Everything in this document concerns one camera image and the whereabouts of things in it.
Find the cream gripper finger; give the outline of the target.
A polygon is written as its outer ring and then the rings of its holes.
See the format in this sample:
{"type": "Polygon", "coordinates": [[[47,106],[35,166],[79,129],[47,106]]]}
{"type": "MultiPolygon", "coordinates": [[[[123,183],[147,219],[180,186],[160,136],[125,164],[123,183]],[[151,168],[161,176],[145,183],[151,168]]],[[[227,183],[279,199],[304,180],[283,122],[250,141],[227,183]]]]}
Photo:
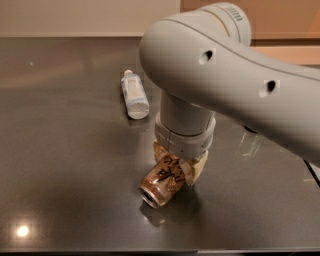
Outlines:
{"type": "Polygon", "coordinates": [[[157,140],[153,142],[154,159],[157,163],[172,163],[173,161],[178,161],[179,158],[174,154],[168,152],[157,140]]]}
{"type": "Polygon", "coordinates": [[[189,186],[193,186],[197,179],[200,177],[207,159],[208,152],[205,151],[203,154],[196,158],[182,160],[182,171],[185,175],[186,183],[189,186]]]}

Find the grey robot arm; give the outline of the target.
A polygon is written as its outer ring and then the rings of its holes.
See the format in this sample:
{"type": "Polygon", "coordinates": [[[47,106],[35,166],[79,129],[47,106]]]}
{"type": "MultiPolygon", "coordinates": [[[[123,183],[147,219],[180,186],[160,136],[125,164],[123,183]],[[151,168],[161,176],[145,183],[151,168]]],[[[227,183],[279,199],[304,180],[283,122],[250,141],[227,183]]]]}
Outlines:
{"type": "Polygon", "coordinates": [[[154,23],[141,39],[146,75],[162,90],[155,136],[192,159],[208,150],[219,112],[313,165],[320,163],[320,73],[250,49],[246,14],[217,3],[154,23]]]}

